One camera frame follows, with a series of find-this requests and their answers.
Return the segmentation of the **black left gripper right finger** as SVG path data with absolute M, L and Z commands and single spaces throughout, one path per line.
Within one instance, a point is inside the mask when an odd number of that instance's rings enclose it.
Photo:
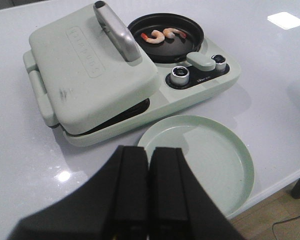
M 190 169 L 181 148 L 157 147 L 149 169 L 151 240 L 242 240 Z

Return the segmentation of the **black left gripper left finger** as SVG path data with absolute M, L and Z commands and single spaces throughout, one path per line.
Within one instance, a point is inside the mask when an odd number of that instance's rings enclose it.
M 143 147 L 120 145 L 85 184 L 22 218 L 10 240 L 145 240 L 148 159 Z

